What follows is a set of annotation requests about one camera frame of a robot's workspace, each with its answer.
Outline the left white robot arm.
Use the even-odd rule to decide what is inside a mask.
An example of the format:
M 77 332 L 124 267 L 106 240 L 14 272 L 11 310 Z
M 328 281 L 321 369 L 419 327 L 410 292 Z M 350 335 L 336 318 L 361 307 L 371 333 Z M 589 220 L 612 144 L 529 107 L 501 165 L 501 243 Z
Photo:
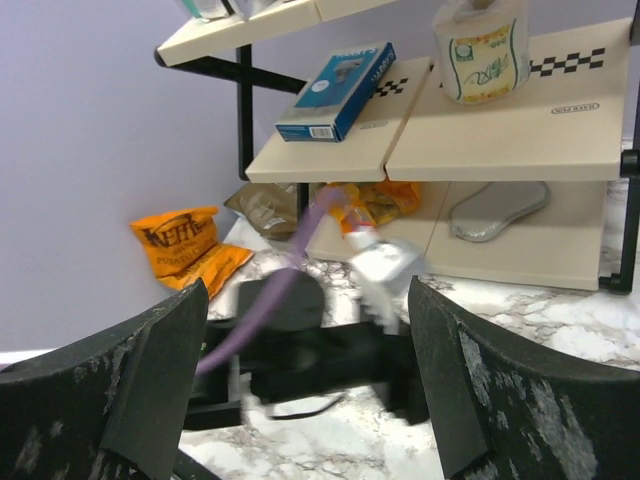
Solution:
M 196 375 L 185 429 L 241 425 L 243 374 L 250 377 L 250 393 L 266 407 L 331 394 L 326 406 L 332 408 L 343 391 L 369 386 L 387 412 L 410 425 L 426 422 L 429 411 L 408 324 L 396 319 L 387 332 L 359 301 L 355 322 L 324 327 L 325 304 L 319 283 L 299 278 L 241 351 Z

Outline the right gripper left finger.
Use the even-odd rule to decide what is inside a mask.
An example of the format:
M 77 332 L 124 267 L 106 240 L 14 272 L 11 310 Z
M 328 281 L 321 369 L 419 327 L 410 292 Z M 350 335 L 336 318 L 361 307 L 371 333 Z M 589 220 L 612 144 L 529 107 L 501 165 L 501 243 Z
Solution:
M 4 479 L 168 479 L 204 338 L 195 282 L 1 372 Z

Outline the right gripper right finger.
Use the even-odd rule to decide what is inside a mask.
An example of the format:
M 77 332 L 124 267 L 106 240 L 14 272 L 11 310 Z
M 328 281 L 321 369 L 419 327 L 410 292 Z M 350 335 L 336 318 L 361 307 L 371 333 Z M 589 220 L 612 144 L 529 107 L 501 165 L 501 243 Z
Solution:
M 639 375 L 561 353 L 413 279 L 411 335 L 448 479 L 635 479 Z

